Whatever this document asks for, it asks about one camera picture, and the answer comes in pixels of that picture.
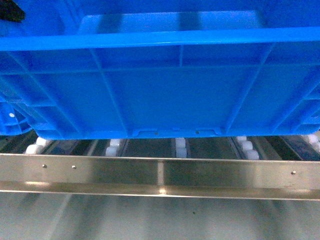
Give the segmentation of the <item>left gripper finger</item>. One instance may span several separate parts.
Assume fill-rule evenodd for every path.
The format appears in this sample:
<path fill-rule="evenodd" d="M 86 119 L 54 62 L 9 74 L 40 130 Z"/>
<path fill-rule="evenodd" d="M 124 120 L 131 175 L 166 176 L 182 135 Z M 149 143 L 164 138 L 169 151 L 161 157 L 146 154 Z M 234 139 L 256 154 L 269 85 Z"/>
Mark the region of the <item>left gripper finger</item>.
<path fill-rule="evenodd" d="M 25 17 L 25 12 L 13 0 L 0 0 L 1 20 L 21 23 Z"/>

